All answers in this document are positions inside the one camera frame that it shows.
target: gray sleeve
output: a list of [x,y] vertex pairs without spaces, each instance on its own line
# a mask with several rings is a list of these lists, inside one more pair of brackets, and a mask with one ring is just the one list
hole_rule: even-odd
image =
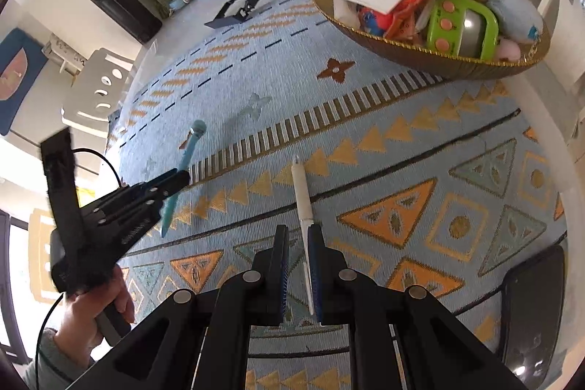
[[53,342],[54,329],[45,329],[39,348],[39,368],[35,369],[34,359],[24,371],[24,382],[30,390],[36,390],[35,374],[39,372],[39,390],[65,390],[85,372],[61,353]]

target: stuffed toy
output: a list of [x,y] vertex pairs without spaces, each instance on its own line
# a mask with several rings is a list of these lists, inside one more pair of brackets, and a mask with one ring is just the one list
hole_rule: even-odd
[[542,34],[542,16],[529,0],[487,0],[499,21],[499,30],[517,43],[534,43]]

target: basket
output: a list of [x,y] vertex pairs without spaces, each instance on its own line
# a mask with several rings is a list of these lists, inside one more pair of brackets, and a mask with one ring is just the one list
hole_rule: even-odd
[[414,70],[452,79],[496,79],[516,75],[536,65],[551,46],[546,26],[534,45],[521,45],[519,62],[488,62],[477,58],[449,56],[423,47],[376,37],[346,26],[333,17],[333,0],[314,0],[321,13],[353,41],[383,58]]

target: orange button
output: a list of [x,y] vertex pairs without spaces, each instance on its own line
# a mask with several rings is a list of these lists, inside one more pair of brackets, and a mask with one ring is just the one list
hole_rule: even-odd
[[443,30],[451,30],[453,28],[453,23],[449,19],[441,19],[439,24]]
[[445,9],[447,12],[455,12],[455,4],[453,4],[451,1],[445,1],[443,3],[443,9]]
[[437,50],[439,52],[448,52],[449,47],[450,47],[449,41],[447,39],[444,39],[444,38],[439,38],[435,42],[435,47],[437,48]]

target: green toy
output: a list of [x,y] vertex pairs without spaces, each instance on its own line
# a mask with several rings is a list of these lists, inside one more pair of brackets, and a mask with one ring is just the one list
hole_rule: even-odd
[[435,52],[491,60],[498,41],[494,13],[474,0],[436,0],[426,46]]

